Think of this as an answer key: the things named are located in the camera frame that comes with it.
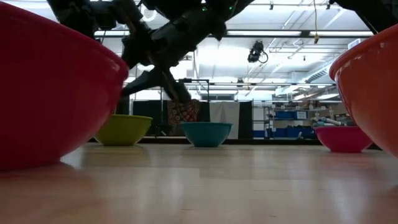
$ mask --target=blue bin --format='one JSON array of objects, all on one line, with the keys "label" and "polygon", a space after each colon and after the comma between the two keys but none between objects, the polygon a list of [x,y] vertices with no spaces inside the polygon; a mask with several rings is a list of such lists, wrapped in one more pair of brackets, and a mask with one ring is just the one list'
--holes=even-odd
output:
[{"label": "blue bin", "polygon": [[302,128],[286,128],[287,138],[298,138]]},{"label": "blue bin", "polygon": [[253,137],[254,138],[264,138],[266,136],[266,132],[265,131],[253,131]]},{"label": "blue bin", "polygon": [[276,128],[275,132],[272,131],[272,128],[267,128],[267,137],[269,137],[269,138],[285,138],[286,137],[286,128]]},{"label": "blue bin", "polygon": [[276,119],[293,119],[293,112],[291,111],[276,111]]},{"label": "blue bin", "polygon": [[315,134],[313,128],[302,128],[301,132],[303,135]]},{"label": "blue bin", "polygon": [[182,123],[185,137],[196,147],[218,147],[228,137],[232,124],[214,122]]}]

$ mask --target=ceiling light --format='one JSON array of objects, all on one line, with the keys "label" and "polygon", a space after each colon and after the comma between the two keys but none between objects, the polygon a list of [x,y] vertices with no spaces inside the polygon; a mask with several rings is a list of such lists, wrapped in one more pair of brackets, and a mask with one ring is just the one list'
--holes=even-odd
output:
[{"label": "ceiling light", "polygon": [[[315,36],[317,32],[311,31],[310,35]],[[371,31],[318,31],[318,36],[361,36],[370,37],[373,35]]]},{"label": "ceiling light", "polygon": [[228,35],[246,35],[246,36],[299,36],[301,31],[289,31],[289,30],[275,30],[275,31],[264,31],[264,30],[229,30]]},{"label": "ceiling light", "polygon": [[128,77],[124,82],[125,83],[131,83],[132,81],[134,81],[136,78],[134,77]]},{"label": "ceiling light", "polygon": [[3,1],[21,9],[50,9],[47,1]]},{"label": "ceiling light", "polygon": [[330,99],[330,98],[333,98],[333,97],[336,97],[336,96],[338,96],[338,93],[325,94],[325,95],[322,95],[322,96],[318,96],[317,100]]},{"label": "ceiling light", "polygon": [[96,37],[108,37],[108,36],[118,36],[118,37],[124,37],[129,35],[130,32],[128,30],[99,30],[94,33]]},{"label": "ceiling light", "polygon": [[299,96],[295,96],[295,97],[294,97],[294,100],[301,100],[301,99],[304,99],[304,98],[306,98],[306,97],[307,97],[307,95],[301,94],[301,95],[299,95]]}]

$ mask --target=ceiling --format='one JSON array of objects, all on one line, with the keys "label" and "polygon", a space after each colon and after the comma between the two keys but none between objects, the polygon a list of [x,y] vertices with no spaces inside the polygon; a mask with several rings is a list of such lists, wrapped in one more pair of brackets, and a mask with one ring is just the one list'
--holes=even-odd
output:
[{"label": "ceiling", "polygon": [[[4,1],[28,11],[56,21],[47,2],[35,1]],[[318,30],[368,30],[362,20],[353,11],[332,5],[326,9],[327,1],[316,0],[317,13],[311,0],[273,0],[274,8],[270,10],[270,1],[254,1],[240,14],[229,20],[228,29],[253,30],[315,30],[317,18]],[[156,28],[164,25],[167,19],[155,12],[144,11],[149,27]],[[121,38],[104,38],[103,44],[113,52],[120,54],[123,50]],[[262,40],[269,54],[269,61],[265,64],[248,63],[249,49],[256,40]],[[325,68],[348,49],[348,44],[354,38],[322,38],[314,44],[312,38],[270,38],[270,37],[225,37],[218,42],[214,38],[207,38],[201,42],[195,52],[197,74],[194,72],[192,61],[182,62],[172,72],[176,78],[190,77],[210,79],[213,82],[236,82],[243,78],[245,82],[275,82],[290,83],[303,82],[309,75],[321,68]],[[140,74],[139,67],[131,70],[130,76]],[[313,83],[333,83],[325,76],[312,81]]]}]

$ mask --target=plastic bowl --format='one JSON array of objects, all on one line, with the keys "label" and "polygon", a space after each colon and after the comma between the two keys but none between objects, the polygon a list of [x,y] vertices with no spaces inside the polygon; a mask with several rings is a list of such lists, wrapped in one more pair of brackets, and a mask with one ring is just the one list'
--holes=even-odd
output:
[{"label": "plastic bowl", "polygon": [[187,122],[182,128],[195,147],[218,147],[228,137],[232,124],[214,122]]},{"label": "plastic bowl", "polygon": [[357,126],[318,127],[315,132],[319,141],[332,152],[359,153],[372,144]]},{"label": "plastic bowl", "polygon": [[0,2],[0,169],[59,161],[114,111],[125,63],[97,41]]},{"label": "plastic bowl", "polygon": [[95,139],[104,146],[132,146],[148,132],[151,122],[145,116],[112,115]]},{"label": "plastic bowl", "polygon": [[382,149],[398,157],[398,25],[350,49],[330,68],[355,123]]}]

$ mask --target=orange bowl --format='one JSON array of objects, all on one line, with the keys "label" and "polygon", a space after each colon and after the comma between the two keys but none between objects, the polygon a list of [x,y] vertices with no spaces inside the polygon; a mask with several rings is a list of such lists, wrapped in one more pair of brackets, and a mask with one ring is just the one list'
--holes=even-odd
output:
[{"label": "orange bowl", "polygon": [[330,68],[348,113],[382,149],[398,157],[398,25],[350,49]]}]

